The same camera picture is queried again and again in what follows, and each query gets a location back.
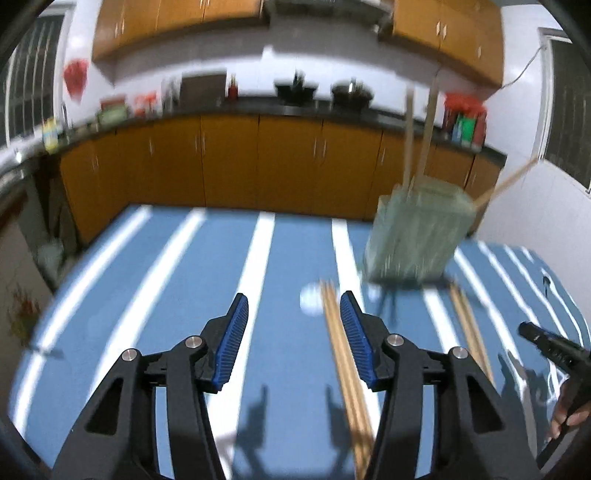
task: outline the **red decoration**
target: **red decoration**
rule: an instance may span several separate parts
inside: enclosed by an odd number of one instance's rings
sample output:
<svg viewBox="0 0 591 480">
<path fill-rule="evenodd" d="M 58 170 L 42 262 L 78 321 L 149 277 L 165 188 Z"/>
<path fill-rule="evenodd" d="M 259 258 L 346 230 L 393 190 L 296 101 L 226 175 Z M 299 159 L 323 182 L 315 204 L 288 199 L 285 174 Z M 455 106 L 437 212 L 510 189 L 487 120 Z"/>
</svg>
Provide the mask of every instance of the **red decoration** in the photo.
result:
<svg viewBox="0 0 591 480">
<path fill-rule="evenodd" d="M 86 73 L 88 71 L 88 60 L 75 59 L 68 62 L 64 68 L 64 81 L 72 100 L 80 103 L 82 92 L 86 87 Z"/>
</svg>

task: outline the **metal screw head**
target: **metal screw head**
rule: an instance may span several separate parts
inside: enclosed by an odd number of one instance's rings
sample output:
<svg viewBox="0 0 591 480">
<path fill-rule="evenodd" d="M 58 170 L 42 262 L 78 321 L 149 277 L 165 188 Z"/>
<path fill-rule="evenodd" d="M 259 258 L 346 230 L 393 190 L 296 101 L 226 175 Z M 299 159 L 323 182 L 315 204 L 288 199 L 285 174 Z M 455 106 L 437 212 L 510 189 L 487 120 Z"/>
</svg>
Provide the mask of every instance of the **metal screw head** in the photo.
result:
<svg viewBox="0 0 591 480">
<path fill-rule="evenodd" d="M 185 346 L 187 348 L 197 348 L 198 346 L 201 346 L 202 343 L 203 340 L 197 335 L 193 335 L 185 340 Z"/>
<path fill-rule="evenodd" d="M 462 346 L 455 346 L 452 349 L 452 354 L 454 357 L 462 359 L 462 358 L 466 358 L 468 356 L 468 350 L 466 350 Z"/>
<path fill-rule="evenodd" d="M 393 335 L 388 335 L 386 341 L 392 346 L 400 346 L 404 343 L 404 338 L 401 335 L 395 333 Z"/>
<path fill-rule="evenodd" d="M 126 362 L 131 362 L 135 357 L 138 356 L 138 351 L 135 348 L 128 348 L 121 354 L 121 358 Z"/>
</svg>

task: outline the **human hand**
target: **human hand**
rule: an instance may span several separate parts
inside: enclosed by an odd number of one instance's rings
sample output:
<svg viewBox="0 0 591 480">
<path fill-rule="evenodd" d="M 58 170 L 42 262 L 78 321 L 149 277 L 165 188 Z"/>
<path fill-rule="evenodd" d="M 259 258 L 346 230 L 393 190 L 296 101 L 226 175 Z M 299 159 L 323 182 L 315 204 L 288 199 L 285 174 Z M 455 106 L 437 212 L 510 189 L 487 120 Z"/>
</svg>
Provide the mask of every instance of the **human hand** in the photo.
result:
<svg viewBox="0 0 591 480">
<path fill-rule="evenodd" d="M 573 398 L 572 395 L 567 395 L 567 392 L 569 394 L 573 393 L 570 391 L 572 388 L 575 388 L 575 385 L 570 380 L 564 382 L 560 387 L 560 397 L 558 398 L 558 402 L 556 402 L 554 413 L 552 415 L 552 421 L 550 422 L 550 437 L 553 439 L 557 439 L 560 436 L 560 427 L 566 420 L 566 416 L 571 404 L 571 402 L 567 401 L 566 398 Z M 574 412 L 569 417 L 566 424 L 569 427 L 580 425 L 585 420 L 587 420 L 589 414 L 591 414 L 591 401 L 587 402 L 576 412 Z"/>
</svg>

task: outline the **kitchen utensil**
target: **kitchen utensil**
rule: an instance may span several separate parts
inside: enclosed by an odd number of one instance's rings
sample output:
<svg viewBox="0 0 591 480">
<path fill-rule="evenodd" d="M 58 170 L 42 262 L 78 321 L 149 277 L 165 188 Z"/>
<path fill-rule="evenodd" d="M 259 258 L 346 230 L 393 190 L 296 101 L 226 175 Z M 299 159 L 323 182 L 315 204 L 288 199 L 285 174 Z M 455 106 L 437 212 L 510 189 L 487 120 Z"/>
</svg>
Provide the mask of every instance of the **kitchen utensil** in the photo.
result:
<svg viewBox="0 0 591 480">
<path fill-rule="evenodd" d="M 296 72 L 293 82 L 274 82 L 277 96 L 289 105 L 303 105 L 314 98 L 317 83 L 304 83 L 303 72 Z"/>
<path fill-rule="evenodd" d="M 355 79 L 333 85 L 332 95 L 335 105 L 351 110 L 367 108 L 374 99 L 374 93 Z"/>
</svg>

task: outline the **blue table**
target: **blue table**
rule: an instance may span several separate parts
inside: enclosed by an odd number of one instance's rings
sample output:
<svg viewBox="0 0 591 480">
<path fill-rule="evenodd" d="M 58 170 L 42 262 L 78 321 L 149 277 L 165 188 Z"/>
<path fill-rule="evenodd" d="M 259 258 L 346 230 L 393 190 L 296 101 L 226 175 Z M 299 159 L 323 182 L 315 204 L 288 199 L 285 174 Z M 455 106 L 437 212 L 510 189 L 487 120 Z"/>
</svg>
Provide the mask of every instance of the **blue table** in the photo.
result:
<svg viewBox="0 0 591 480">
<path fill-rule="evenodd" d="M 466 344 L 447 291 L 392 294 L 360 282 L 356 262 L 370 229 L 270 213 L 130 207 L 44 312 L 34 344 L 53 353 L 23 356 L 11 393 L 13 422 L 53 465 L 94 386 L 125 348 L 168 350 L 223 314 L 242 291 L 250 328 L 230 382 L 207 398 L 227 473 L 352 479 L 319 280 L 353 290 L 365 311 L 421 348 Z M 547 298 L 544 274 L 551 279 Z M 508 411 L 530 446 L 540 447 L 562 376 L 517 335 L 517 326 L 533 320 L 589 348 L 584 318 L 548 265 L 525 248 L 465 241 L 446 275 L 467 293 Z M 375 426 L 383 395 L 366 398 Z M 432 436 L 433 393 L 426 388 L 421 475 L 429 471 Z M 160 389 L 157 440 L 161 471 L 173 477 Z"/>
</svg>

